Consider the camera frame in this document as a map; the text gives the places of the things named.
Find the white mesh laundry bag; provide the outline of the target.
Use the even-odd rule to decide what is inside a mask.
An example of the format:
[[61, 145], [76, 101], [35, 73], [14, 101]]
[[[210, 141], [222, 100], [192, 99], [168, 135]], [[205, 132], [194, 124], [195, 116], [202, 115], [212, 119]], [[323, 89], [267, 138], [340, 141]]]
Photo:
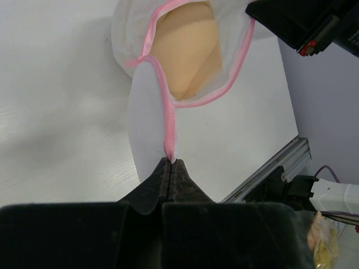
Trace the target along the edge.
[[209, 1], [218, 27], [222, 70], [194, 97], [176, 100], [150, 50], [160, 18], [191, 2], [202, 1], [118, 1], [113, 12], [113, 54], [132, 78], [128, 136], [140, 180], [150, 176], [161, 158], [176, 160], [175, 110], [204, 106], [225, 95], [241, 70], [252, 40], [255, 22], [245, 12], [248, 1]]

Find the beige bra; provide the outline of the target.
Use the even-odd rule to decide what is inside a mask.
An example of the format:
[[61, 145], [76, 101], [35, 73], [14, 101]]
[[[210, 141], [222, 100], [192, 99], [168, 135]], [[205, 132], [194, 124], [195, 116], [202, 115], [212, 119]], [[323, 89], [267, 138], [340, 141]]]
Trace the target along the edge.
[[219, 33], [209, 1], [191, 2], [163, 15], [150, 50], [176, 100], [194, 97], [222, 70]]

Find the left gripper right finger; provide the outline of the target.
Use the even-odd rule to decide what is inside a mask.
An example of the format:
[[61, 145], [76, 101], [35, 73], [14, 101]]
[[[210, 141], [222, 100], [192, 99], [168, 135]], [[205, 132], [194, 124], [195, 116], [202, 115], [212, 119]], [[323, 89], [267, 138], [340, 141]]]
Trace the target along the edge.
[[294, 178], [293, 207], [279, 202], [213, 202], [171, 163], [163, 202], [163, 268], [314, 268], [308, 228], [297, 215], [309, 203], [311, 178]]

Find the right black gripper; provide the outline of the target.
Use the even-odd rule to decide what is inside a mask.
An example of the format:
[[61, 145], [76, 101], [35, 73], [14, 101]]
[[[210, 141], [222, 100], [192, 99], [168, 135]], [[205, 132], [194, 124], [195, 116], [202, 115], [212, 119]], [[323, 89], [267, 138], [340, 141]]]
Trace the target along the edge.
[[303, 57], [333, 43], [358, 57], [358, 1], [253, 1], [246, 13]]

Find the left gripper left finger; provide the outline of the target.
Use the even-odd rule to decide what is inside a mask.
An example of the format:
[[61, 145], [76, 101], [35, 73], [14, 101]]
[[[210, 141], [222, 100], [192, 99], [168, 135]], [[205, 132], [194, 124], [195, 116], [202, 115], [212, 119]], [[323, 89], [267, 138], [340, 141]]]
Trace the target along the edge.
[[1, 208], [2, 268], [160, 268], [160, 207], [171, 164], [117, 202]]

